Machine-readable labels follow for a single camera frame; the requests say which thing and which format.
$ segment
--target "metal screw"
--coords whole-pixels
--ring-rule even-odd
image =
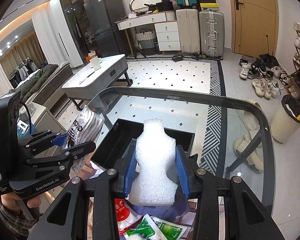
[[[79,178],[79,177],[74,177],[74,178],[71,179],[71,182],[72,182],[73,184],[77,184],[77,183],[80,182],[80,178]]]
[[[107,170],[108,175],[114,175],[117,171],[115,169]]]
[[[197,173],[200,174],[200,175],[204,175],[206,174],[206,170],[205,169],[197,169]]]
[[[240,183],[240,182],[242,181],[242,179],[241,179],[239,176],[234,176],[234,177],[233,177],[233,181],[234,181],[235,183]]]

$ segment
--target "white foam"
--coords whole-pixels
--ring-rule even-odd
[[[176,140],[166,135],[162,119],[144,121],[137,139],[136,160],[140,173],[133,181],[129,201],[134,205],[172,205],[178,185],[167,177],[175,165]]]

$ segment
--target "green package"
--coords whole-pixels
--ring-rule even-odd
[[[168,240],[148,214],[143,216],[138,226],[128,229],[123,235],[128,240],[129,236],[134,234],[139,234],[142,238],[150,240]]]
[[[187,229],[187,227],[176,225],[157,217],[151,217],[151,219],[164,234],[167,240],[178,240]]]

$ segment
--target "refrigerator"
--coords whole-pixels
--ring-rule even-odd
[[[128,56],[130,49],[127,38],[115,23],[119,18],[126,17],[122,0],[89,0],[84,4],[84,8],[101,56]]]

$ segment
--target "silver suitcase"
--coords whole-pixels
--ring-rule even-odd
[[[201,53],[203,58],[220,57],[225,48],[225,18],[222,12],[201,11],[199,13]]]
[[[177,10],[177,22],[182,53],[200,53],[198,10]]]

